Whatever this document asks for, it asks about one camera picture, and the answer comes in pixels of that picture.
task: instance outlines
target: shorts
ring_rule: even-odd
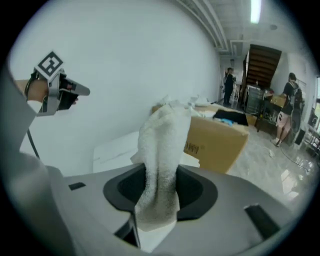
[[[284,128],[285,131],[289,132],[291,129],[291,116],[280,112],[276,119],[276,126]]]

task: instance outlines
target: blue cloth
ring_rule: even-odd
[[[229,119],[225,119],[225,118],[223,118],[223,119],[220,119],[220,121],[222,122],[222,123],[226,123],[227,125],[229,125],[229,126],[232,126],[233,125],[233,121],[231,121],[231,120],[229,120]]]

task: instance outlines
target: staircase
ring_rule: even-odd
[[[249,50],[246,85],[256,85],[269,88],[277,69],[281,51],[251,44]]]

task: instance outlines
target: white floor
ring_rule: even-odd
[[[306,152],[283,143],[275,147],[271,135],[249,127],[250,135],[228,174],[246,179],[286,205],[295,215],[305,209],[318,181],[318,166]]]

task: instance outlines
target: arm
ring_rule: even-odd
[[[19,88],[19,90],[22,92],[23,95],[25,95],[25,88],[28,83],[28,80],[15,80],[15,84]],[[28,94],[28,101],[37,101],[42,103],[44,100],[44,97],[48,94],[48,85],[47,81],[45,80],[35,80],[31,85],[29,89]]]

